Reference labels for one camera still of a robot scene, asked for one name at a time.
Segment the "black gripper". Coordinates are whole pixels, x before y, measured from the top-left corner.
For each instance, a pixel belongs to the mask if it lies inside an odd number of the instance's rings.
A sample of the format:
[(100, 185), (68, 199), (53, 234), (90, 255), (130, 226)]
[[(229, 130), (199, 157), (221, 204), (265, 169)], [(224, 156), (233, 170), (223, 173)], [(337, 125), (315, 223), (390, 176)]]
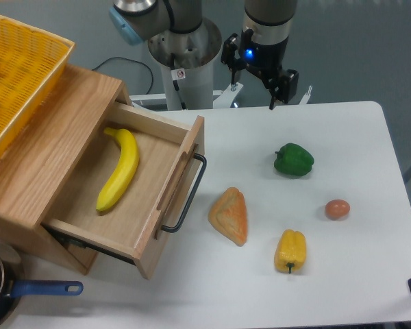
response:
[(264, 45), (255, 42), (254, 35), (252, 29), (247, 29), (240, 41), (238, 34), (231, 34), (223, 43), (221, 63), (228, 67), (232, 84), (239, 81), (240, 72), (245, 69), (262, 80), (271, 94), (269, 109), (273, 110), (277, 102), (287, 104), (296, 95), (299, 72), (282, 69), (288, 38)]

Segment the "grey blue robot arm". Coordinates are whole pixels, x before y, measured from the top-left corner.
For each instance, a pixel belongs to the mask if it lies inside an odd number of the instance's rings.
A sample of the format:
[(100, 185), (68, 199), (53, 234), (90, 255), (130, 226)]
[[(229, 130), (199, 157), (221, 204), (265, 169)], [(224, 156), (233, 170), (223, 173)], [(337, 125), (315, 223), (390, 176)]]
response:
[(201, 1), (114, 1), (110, 19), (129, 45), (145, 42), (160, 65), (169, 110), (213, 106), (213, 62), (231, 73), (256, 76), (271, 96), (269, 108), (296, 94), (299, 74), (282, 66), (296, 1), (244, 1), (241, 31), (223, 39), (202, 13)]

